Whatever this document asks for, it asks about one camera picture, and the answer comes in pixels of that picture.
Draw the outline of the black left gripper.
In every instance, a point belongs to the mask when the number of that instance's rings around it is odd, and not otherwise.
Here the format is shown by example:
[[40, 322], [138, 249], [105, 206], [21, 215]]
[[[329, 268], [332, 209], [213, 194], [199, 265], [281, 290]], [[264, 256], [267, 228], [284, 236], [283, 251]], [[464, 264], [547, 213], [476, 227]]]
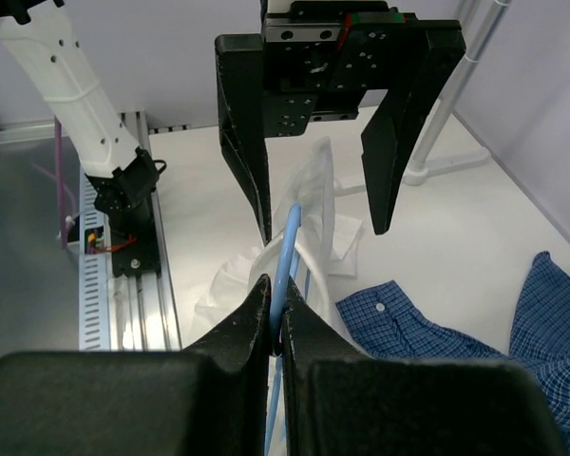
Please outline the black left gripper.
[[260, 10], [262, 38], [218, 36], [215, 62], [221, 154], [261, 241], [272, 239], [265, 136], [352, 120], [373, 91], [384, 97], [361, 134], [362, 164], [373, 232], [384, 235], [427, 116], [466, 53], [460, 23], [386, 1], [263, 1]]

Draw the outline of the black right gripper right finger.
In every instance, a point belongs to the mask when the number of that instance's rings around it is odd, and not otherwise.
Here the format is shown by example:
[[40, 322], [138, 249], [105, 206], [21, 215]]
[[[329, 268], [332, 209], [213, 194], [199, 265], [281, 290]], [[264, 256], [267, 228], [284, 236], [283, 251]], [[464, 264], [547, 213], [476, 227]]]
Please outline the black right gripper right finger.
[[291, 455], [563, 455], [537, 383], [502, 360], [373, 359], [305, 302], [281, 320]]

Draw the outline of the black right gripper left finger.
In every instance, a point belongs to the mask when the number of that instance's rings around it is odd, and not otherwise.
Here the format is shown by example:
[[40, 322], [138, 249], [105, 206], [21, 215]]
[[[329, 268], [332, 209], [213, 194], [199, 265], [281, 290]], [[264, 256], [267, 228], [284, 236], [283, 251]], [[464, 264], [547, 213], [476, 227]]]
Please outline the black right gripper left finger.
[[0, 358], [0, 455], [260, 455], [271, 281], [182, 351]]

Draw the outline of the light blue hanger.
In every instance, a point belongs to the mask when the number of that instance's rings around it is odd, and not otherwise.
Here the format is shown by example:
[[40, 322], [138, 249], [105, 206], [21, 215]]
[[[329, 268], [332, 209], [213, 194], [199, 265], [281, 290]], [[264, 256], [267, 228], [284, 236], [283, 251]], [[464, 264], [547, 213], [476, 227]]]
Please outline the light blue hanger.
[[300, 253], [295, 249], [295, 241], [298, 228], [301, 226], [301, 213], [301, 204], [299, 202], [294, 203], [290, 208], [283, 231], [272, 291], [269, 324], [272, 356], [276, 361], [264, 438], [265, 455], [270, 454], [271, 442], [276, 424], [282, 380], [282, 355], [280, 342], [281, 318], [284, 311], [289, 280], [296, 277], [300, 261]]

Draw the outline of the white shirt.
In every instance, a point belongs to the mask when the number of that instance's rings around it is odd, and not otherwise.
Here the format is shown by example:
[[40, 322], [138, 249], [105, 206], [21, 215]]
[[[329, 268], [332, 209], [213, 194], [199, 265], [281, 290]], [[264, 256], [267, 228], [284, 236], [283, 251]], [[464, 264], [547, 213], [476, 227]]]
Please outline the white shirt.
[[273, 215], [277, 234], [265, 247], [252, 247], [222, 263], [211, 285], [197, 301], [187, 341], [192, 343], [214, 328], [242, 302], [258, 277], [274, 277], [286, 218], [301, 205], [301, 226], [295, 252], [300, 255], [295, 282], [307, 304], [347, 342], [347, 330], [328, 288], [329, 277], [355, 277], [362, 220], [335, 212], [332, 143], [319, 139], [309, 158], [290, 176]]

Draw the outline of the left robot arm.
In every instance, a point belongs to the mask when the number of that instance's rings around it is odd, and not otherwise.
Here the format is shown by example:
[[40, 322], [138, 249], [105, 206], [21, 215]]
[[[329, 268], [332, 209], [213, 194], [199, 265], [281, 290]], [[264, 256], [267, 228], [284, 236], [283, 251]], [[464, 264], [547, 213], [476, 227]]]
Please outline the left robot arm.
[[[353, 120], [364, 96], [384, 98], [361, 134], [372, 228], [391, 225], [409, 159], [434, 103], [466, 53], [456, 20], [423, 20], [385, 1], [263, 1], [261, 30], [215, 41], [218, 140], [272, 238], [266, 140], [311, 123]], [[160, 172], [126, 130], [92, 70], [61, 1], [0, 1], [0, 42], [66, 129], [116, 231], [150, 223]]]

